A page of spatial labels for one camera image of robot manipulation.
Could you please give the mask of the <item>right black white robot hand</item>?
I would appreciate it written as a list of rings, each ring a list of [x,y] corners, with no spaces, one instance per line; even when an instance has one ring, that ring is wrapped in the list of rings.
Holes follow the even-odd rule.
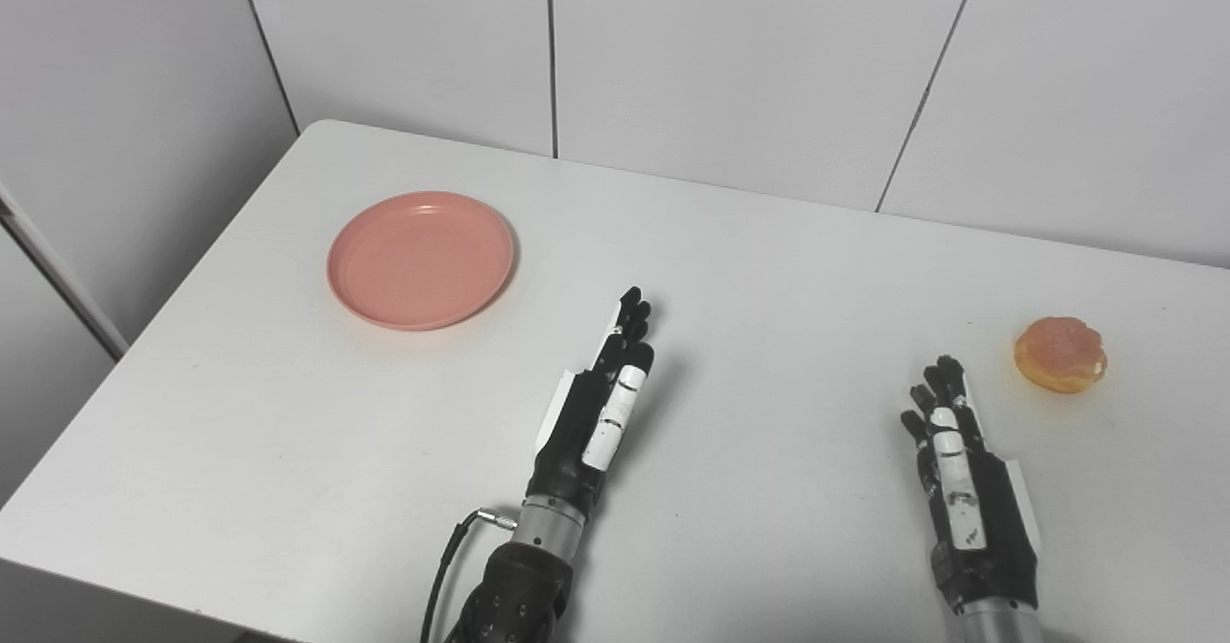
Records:
[[[940,355],[910,389],[900,423],[918,451],[918,476],[936,543],[930,566],[956,613],[989,599],[1037,609],[1038,554],[1009,464],[986,445],[966,368]]]

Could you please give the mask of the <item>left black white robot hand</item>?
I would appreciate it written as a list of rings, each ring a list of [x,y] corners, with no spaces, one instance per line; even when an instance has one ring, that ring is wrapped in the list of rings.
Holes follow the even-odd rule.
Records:
[[[536,436],[528,497],[554,498],[590,519],[652,371],[651,314],[633,285],[620,298],[592,366],[562,373]]]

